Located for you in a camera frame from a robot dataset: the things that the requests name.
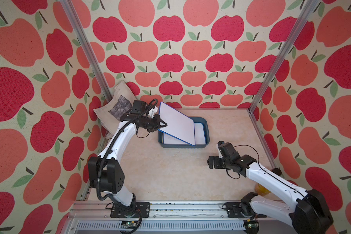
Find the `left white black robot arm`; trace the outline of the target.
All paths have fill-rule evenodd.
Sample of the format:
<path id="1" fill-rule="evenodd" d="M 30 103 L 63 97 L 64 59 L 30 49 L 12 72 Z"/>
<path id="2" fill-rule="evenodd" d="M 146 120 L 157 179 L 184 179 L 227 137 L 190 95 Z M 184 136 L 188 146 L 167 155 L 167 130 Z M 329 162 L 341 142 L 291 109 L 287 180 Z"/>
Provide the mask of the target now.
<path id="1" fill-rule="evenodd" d="M 111 200 L 114 207 L 126 217 L 133 217 L 139 213 L 136 210 L 135 194 L 124 185 L 125 174 L 120 162 L 129 141 L 137 134 L 139 128 L 152 133 L 166 126 L 159 114 L 153 117 L 133 114 L 123 116 L 123 121 L 118 125 L 108 145 L 96 158 L 88 160 L 90 186 L 96 189 L 98 200 Z"/>

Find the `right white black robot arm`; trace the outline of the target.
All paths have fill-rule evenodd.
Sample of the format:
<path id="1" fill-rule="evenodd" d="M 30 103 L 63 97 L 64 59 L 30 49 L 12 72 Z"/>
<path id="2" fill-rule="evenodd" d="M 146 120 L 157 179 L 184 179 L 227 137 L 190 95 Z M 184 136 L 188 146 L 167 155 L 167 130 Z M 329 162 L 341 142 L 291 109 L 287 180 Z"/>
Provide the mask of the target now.
<path id="1" fill-rule="evenodd" d="M 207 163 L 211 169 L 233 171 L 253 180 L 281 200 L 250 192 L 241 199 L 239 208 L 228 206 L 229 211 L 238 211 L 244 217 L 263 214 L 293 227 L 298 234 L 324 234 L 333 225 L 326 200 L 318 190 L 306 190 L 286 181 L 249 155 L 210 156 Z"/>

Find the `blue-framed whiteboard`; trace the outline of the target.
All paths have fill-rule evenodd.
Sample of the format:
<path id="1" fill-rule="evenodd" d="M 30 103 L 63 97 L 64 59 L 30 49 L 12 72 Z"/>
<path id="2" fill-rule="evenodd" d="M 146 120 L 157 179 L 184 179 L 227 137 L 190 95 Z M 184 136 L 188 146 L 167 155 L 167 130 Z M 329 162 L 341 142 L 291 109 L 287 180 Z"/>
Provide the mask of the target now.
<path id="1" fill-rule="evenodd" d="M 195 127 L 195 140 L 196 140 L 196 145 L 203 145 L 206 144 L 206 139 L 205 139 L 205 133 L 204 133 L 204 126 L 201 123 L 194 123 Z M 171 145 L 186 145 L 186 146 L 191 146 L 190 144 L 179 140 L 173 136 L 170 136 L 168 134 L 164 135 L 164 144 L 171 144 Z"/>
<path id="2" fill-rule="evenodd" d="M 172 108 L 164 102 L 159 105 L 159 115 L 167 126 L 159 129 L 160 132 L 168 134 L 178 140 L 181 140 L 189 145 L 196 145 L 194 121 Z"/>

